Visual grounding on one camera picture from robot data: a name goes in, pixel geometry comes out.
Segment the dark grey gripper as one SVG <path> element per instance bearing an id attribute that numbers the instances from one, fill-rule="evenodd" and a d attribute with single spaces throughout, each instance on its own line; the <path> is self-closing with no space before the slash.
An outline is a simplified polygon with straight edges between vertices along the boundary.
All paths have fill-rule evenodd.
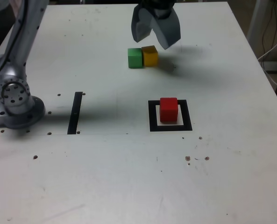
<path id="1" fill-rule="evenodd" d="M 168 49 L 181 39 L 179 18 L 172 7 L 153 9 L 148 4 L 138 4 L 133 10 L 131 31 L 135 42 L 150 35 L 151 30 L 163 49 Z"/>

